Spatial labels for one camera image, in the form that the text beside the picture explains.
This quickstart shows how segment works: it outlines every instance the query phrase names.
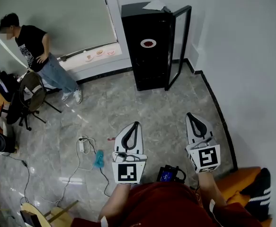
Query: white sneaker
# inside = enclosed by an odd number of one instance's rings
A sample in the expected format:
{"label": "white sneaker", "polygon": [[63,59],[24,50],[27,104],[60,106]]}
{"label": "white sneaker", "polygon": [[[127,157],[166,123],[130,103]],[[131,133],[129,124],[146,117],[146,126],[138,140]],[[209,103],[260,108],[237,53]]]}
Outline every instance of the white sneaker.
{"label": "white sneaker", "polygon": [[74,91],[73,96],[76,98],[77,104],[80,104],[82,102],[83,97],[81,89]]}
{"label": "white sneaker", "polygon": [[62,102],[64,102],[68,97],[70,96],[71,93],[63,93],[63,96],[61,98]]}

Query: refrigerator door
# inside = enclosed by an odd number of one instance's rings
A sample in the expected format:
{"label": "refrigerator door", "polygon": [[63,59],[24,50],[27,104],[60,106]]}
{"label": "refrigerator door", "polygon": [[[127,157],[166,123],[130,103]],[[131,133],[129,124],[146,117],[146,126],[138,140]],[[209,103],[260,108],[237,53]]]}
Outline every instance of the refrigerator door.
{"label": "refrigerator door", "polygon": [[190,25],[190,17],[191,6],[185,6],[173,13],[170,26],[170,48],[165,91],[169,90],[181,72]]}

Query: marble floor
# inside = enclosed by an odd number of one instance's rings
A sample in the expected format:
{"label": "marble floor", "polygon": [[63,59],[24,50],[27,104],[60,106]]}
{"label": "marble floor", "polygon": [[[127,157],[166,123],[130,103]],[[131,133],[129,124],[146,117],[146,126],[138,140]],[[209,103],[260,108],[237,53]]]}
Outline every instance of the marble floor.
{"label": "marble floor", "polygon": [[[30,203],[42,212],[48,212],[61,198],[65,183],[78,165],[75,143],[85,134],[96,141],[96,149],[104,151],[103,173],[109,179],[106,193],[115,187],[111,167],[115,137],[125,126],[134,121],[142,125],[144,153],[148,156],[144,182],[155,181],[159,168],[166,164],[179,166],[187,173],[187,185],[195,186],[196,174],[187,158],[185,115],[196,113],[214,126],[214,136],[221,145],[221,166],[214,171],[216,177],[232,169],[231,155],[222,123],[212,98],[200,75],[191,74],[188,66],[183,70],[169,91],[154,89],[138,92],[133,72],[117,74],[81,85],[84,99],[77,105],[73,98],[61,102],[62,93],[48,96],[48,101],[62,110],[58,113],[47,105],[40,108],[41,121],[31,117],[32,131],[15,126],[19,151],[13,157],[23,159],[30,169],[26,196]],[[79,153],[80,167],[90,168],[95,155]],[[0,204],[10,209],[18,223],[20,198],[24,194],[28,172],[20,161],[0,156]],[[74,217],[96,220],[99,211],[108,200],[103,191],[106,179],[98,169],[79,169],[73,176],[83,181],[81,185],[70,184],[59,206],[65,207],[75,200],[79,203],[69,213]],[[17,226],[8,218],[8,224]]]}

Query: person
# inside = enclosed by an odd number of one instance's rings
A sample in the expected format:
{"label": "person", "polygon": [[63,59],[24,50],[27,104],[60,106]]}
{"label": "person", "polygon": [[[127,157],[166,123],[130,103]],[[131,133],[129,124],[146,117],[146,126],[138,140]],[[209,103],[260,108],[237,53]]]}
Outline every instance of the person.
{"label": "person", "polygon": [[75,218],[76,226],[261,227],[239,203],[227,205],[211,172],[199,173],[200,203],[195,191],[177,182],[118,184],[98,223]]}
{"label": "person", "polygon": [[76,102],[81,103],[82,91],[78,84],[49,52],[50,37],[47,32],[31,25],[20,26],[18,16],[11,13],[0,20],[0,33],[6,34],[8,40],[15,38],[31,70],[49,85],[62,89],[62,101],[73,93]]}

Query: man's hand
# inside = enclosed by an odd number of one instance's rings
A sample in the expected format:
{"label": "man's hand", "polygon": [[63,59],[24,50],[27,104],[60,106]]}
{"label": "man's hand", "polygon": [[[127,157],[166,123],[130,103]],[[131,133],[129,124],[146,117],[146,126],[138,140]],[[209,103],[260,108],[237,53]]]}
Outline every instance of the man's hand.
{"label": "man's hand", "polygon": [[42,55],[38,56],[37,59],[37,63],[43,63],[46,59],[48,58],[48,55],[46,55],[45,53],[43,53]]}

